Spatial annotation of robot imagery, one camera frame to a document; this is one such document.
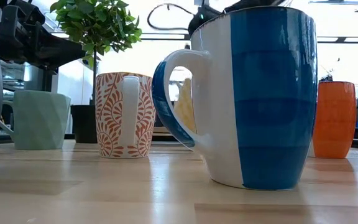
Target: mug rim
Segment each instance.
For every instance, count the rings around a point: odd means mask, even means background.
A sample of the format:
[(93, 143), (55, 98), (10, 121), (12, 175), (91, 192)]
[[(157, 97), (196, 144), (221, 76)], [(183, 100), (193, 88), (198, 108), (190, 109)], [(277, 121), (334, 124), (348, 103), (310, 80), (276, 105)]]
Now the mug rim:
[(346, 84), (352, 84), (354, 85), (354, 83), (351, 82), (347, 82), (347, 81), (324, 81), (324, 82), (318, 82), (318, 84), (324, 84), (324, 83), (346, 83)]
[(99, 75), (96, 76), (96, 78), (104, 76), (104, 75), (108, 75), (108, 74), (117, 75), (117, 74), (120, 74), (120, 73), (130, 73), (130, 74), (133, 74), (133, 75), (140, 75), (142, 77), (153, 78), (153, 77), (143, 75), (143, 74), (139, 74), (139, 73), (135, 73), (135, 72), (105, 72), (105, 73), (100, 73)]
[(44, 95), (51, 95), (51, 96), (59, 96), (59, 95), (62, 95), (62, 96), (65, 96), (67, 98), (70, 98), (69, 96), (66, 96), (64, 95), (63, 93), (52, 93), (52, 92), (49, 92), (49, 91), (42, 91), (42, 90), (16, 90), (15, 93), (18, 93), (19, 95), (21, 93), (36, 93), (36, 94), (44, 94)]
[(260, 9), (260, 8), (264, 8), (264, 7), (279, 7), (279, 8), (283, 8), (283, 9), (291, 9), (291, 10), (295, 10), (295, 11), (299, 11), (301, 13), (304, 13), (306, 16), (308, 16), (313, 22), (314, 22), (314, 19), (307, 15), (307, 13), (303, 12), (302, 10), (299, 10), (299, 9), (295, 9), (295, 8), (292, 8), (292, 7), (286, 7), (286, 6), (254, 6), (254, 7), (248, 7), (248, 8), (245, 8), (245, 9), (238, 9), (238, 10), (234, 10), (234, 11), (231, 11), (229, 13), (225, 13), (225, 14), (221, 14), (213, 19), (210, 19), (208, 21), (206, 21), (203, 25), (199, 26), (195, 31), (194, 33), (190, 36), (190, 39), (193, 37), (193, 35), (195, 33), (197, 33), (199, 30), (201, 30), (204, 26), (206, 26), (207, 24), (211, 23), (211, 22), (214, 22), (215, 20), (217, 19), (221, 19), (227, 15), (230, 15), (230, 14), (234, 14), (234, 13), (238, 13), (238, 12), (242, 12), (242, 11), (245, 11), (245, 10), (250, 10), (250, 9)]

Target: blue stripe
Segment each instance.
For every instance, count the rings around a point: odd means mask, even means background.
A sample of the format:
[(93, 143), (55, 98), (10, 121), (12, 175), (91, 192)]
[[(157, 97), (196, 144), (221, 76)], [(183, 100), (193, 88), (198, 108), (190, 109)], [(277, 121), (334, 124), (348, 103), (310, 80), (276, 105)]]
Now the blue stripe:
[(167, 62), (161, 62), (155, 70), (152, 82), (152, 95), (154, 106), (162, 124), (171, 132), (171, 134), (186, 147), (193, 147), (195, 142), (186, 131), (180, 126), (179, 122), (173, 116), (169, 107), (167, 97), (165, 96), (164, 76), (165, 65)]
[(300, 178), (314, 126), (314, 21), (284, 7), (233, 12), (231, 44), (243, 185), (290, 189)]

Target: mug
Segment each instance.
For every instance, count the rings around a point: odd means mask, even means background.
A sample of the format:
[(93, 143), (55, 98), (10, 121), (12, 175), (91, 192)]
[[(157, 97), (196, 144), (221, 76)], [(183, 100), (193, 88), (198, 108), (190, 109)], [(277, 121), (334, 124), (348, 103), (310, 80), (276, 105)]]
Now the mug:
[(149, 155), (155, 120), (151, 86), (151, 77), (135, 73), (96, 77), (96, 132), (101, 157)]
[[(311, 141), (317, 97), (314, 20), (286, 7), (221, 15), (157, 67), (152, 94), (164, 126), (200, 153), (216, 182), (233, 187), (293, 188)], [(197, 133), (173, 112), (173, 69), (192, 74)]]
[(320, 82), (309, 155), (344, 159), (356, 128), (356, 91), (349, 82)]
[(15, 149), (61, 149), (65, 139), (71, 99), (45, 91), (15, 91), (13, 102), (3, 101), (13, 109), (14, 131), (2, 121), (0, 127), (11, 136)]

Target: wooden table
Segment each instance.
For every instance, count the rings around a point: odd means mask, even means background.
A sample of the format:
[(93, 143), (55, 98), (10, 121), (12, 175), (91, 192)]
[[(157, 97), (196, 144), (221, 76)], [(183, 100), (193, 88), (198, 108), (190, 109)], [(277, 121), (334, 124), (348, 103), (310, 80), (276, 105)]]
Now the wooden table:
[(358, 149), (348, 159), (308, 159), (296, 189), (268, 192), (213, 182), (181, 146), (131, 160), (99, 158), (97, 145), (63, 148), (0, 144), (0, 224), (358, 224)]

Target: orange cup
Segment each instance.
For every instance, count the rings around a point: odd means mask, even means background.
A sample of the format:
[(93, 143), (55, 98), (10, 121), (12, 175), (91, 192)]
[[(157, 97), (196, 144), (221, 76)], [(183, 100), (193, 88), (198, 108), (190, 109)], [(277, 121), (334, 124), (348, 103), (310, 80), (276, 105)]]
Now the orange cup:
[(321, 82), (314, 124), (314, 156), (343, 159), (356, 127), (356, 93), (349, 82)]

